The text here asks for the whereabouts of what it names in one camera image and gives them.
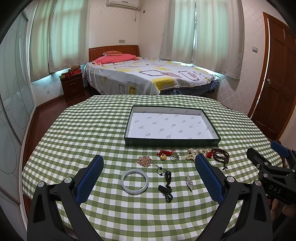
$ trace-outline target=brown pillow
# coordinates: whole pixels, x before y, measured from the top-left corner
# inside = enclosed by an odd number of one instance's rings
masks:
[[[121,56],[121,55],[123,55],[123,53],[119,51],[107,51],[103,53],[103,56]]]

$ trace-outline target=wooden door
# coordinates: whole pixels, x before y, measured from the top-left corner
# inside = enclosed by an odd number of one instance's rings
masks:
[[[270,29],[269,61],[263,89],[251,119],[269,139],[275,140],[295,106],[296,39],[283,22],[268,14],[265,17]]]

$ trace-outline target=air conditioner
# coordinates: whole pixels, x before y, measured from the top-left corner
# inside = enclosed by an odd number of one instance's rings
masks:
[[[139,7],[139,0],[107,0],[106,6],[137,9]]]

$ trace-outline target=green checkered tablecloth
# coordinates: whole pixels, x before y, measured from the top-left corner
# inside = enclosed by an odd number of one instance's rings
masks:
[[[215,100],[194,96],[94,96],[66,109],[44,135],[23,170],[23,192],[32,198],[38,182],[60,183],[100,154],[105,163],[103,172],[81,208],[104,240],[196,239],[218,204],[210,198],[194,163],[185,160],[187,148],[174,147],[181,159],[172,162],[160,161],[156,156],[159,149],[172,148],[125,146],[124,132],[132,105],[202,108],[221,136],[219,147],[230,154],[229,169],[224,173],[240,182],[252,183],[257,178],[257,169],[246,157],[250,147],[273,165],[281,162],[268,139],[245,114]],[[157,189],[158,185],[165,185],[157,168],[136,164],[142,155],[152,157],[155,164],[172,172],[171,203],[166,203]],[[223,166],[214,160],[211,164]],[[133,168],[143,170],[149,177],[148,189],[136,196],[124,192],[120,184],[124,172]],[[187,175],[194,184],[192,192],[185,183]],[[133,175],[125,182],[130,188],[139,189],[144,178]],[[229,227],[234,225],[241,204],[237,203]],[[62,220],[70,226],[60,203],[58,208]]]

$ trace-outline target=silver bolt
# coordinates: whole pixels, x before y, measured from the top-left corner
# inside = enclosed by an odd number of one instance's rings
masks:
[[[44,186],[44,182],[39,182],[39,183],[38,183],[38,187],[41,188],[41,187],[43,187],[43,186]]]
[[[228,176],[227,181],[229,181],[230,183],[233,183],[235,181],[235,179],[234,179],[234,177]]]
[[[64,182],[65,183],[70,183],[70,182],[72,182],[72,178],[71,177],[66,177]]]
[[[261,186],[261,182],[260,182],[259,180],[256,180],[256,181],[255,181],[255,184],[256,184],[257,186]]]

